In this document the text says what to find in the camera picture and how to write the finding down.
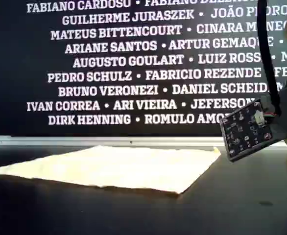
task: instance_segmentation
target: black table surface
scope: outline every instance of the black table surface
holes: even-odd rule
[[[0,165],[82,148],[0,146]],[[0,177],[0,235],[287,235],[286,157],[222,151],[178,199]]]

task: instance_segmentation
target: black backdrop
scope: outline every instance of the black backdrop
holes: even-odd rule
[[[218,68],[262,68],[261,62],[230,63],[229,53],[256,53],[259,48],[240,47],[240,48],[213,48],[215,38],[250,38],[257,37],[257,32],[247,32],[247,22],[255,22],[256,16],[247,16],[248,7],[257,6],[257,1],[247,0],[220,1],[220,3],[202,3],[199,0],[196,4],[168,5],[164,6],[146,6],[149,2],[141,0],[140,4],[131,1],[131,7],[128,8],[106,8],[91,10],[74,10],[61,12],[41,12],[27,13],[27,3],[38,3],[43,1],[25,1],[25,0],[0,0],[0,135],[12,136],[220,136],[218,119],[207,120],[214,114],[226,114],[234,110],[232,108],[209,108],[209,109],[191,109],[190,105],[193,99],[239,99],[240,105],[243,105],[243,98],[256,98],[262,93],[236,93],[222,94],[221,83],[264,83],[265,77],[252,78],[204,78],[204,69]],[[276,15],[270,14],[268,21],[275,22],[276,29],[269,30],[269,36],[273,37],[272,55],[276,58],[273,61],[276,67],[287,67],[287,61],[282,58],[282,51],[287,52],[287,42],[283,40],[283,32],[280,23],[285,21],[287,1],[270,0],[271,9],[278,9]],[[242,17],[212,18],[215,8],[234,9],[241,7],[243,9]],[[134,16],[135,12],[161,11],[166,10],[194,10],[194,19],[173,19],[169,21],[148,21],[148,22],[128,22],[128,23],[96,23],[83,25],[63,25],[62,18],[69,15],[89,15],[89,14],[109,14],[118,12],[129,12]],[[221,24],[234,23],[241,24],[244,32],[232,33],[204,33],[197,31],[199,24]],[[72,29],[95,29],[115,28],[115,27],[138,27],[155,25],[181,25],[179,35],[158,35],[146,37],[116,37],[116,38],[92,38],[81,40],[51,40],[52,30],[72,30]],[[179,49],[169,50],[171,41],[183,39],[209,39],[210,48],[207,49]],[[131,41],[157,41],[157,50],[153,51],[129,51],[129,52],[102,52],[102,53],[81,53],[65,54],[67,45],[87,44],[87,43],[108,43],[110,48],[112,42],[131,42]],[[227,63],[199,64],[199,54],[225,53]],[[180,65],[159,65],[159,66],[125,66],[125,67],[99,67],[99,68],[73,68],[75,58],[91,57],[112,57],[124,56],[128,59],[130,56],[143,55],[162,55],[183,54],[183,64]],[[146,70],[182,70],[199,69],[202,71],[200,79],[187,80],[146,80]],[[77,83],[48,83],[48,73],[55,72],[87,72],[94,71],[132,71],[131,81],[110,81],[110,82],[77,82]],[[278,73],[278,82],[287,80],[287,68],[283,75],[283,70]],[[217,94],[172,94],[172,84],[209,84],[214,83]],[[158,94],[147,95],[128,95],[128,96],[76,96],[76,97],[58,97],[59,87],[79,87],[95,86],[100,93],[100,86],[131,86],[131,85],[158,85]],[[114,110],[116,100],[136,100],[144,99],[173,99],[177,109],[172,110],[139,110],[134,105],[133,110]],[[56,111],[55,103],[57,101],[98,101],[101,110],[93,111]],[[50,111],[27,111],[27,102],[45,102],[53,101],[53,110]],[[190,124],[145,124],[145,115],[166,115],[166,114],[191,114],[194,116],[194,122]],[[48,116],[56,115],[74,115],[75,125],[49,125]],[[77,124],[78,115],[130,115],[130,124],[95,124],[85,125]]]

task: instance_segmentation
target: mounting screw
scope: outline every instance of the mounting screw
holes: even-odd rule
[[[265,139],[265,140],[269,140],[270,138],[272,138],[272,136],[271,136],[270,133],[266,133],[266,134],[264,135],[264,139]]]

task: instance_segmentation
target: metal edge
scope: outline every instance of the metal edge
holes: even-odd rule
[[[0,146],[147,146],[225,147],[223,137],[10,137],[0,136]],[[284,141],[270,147],[287,147]]]

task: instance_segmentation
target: wire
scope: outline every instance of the wire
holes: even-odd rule
[[[266,7],[267,7],[267,0],[258,0],[257,28],[258,28],[259,46],[260,46],[261,59],[263,63],[263,69],[265,72],[267,84],[270,91],[271,103],[275,108],[275,113],[280,116],[282,113],[280,108],[281,100],[276,85],[271,53],[267,37]]]

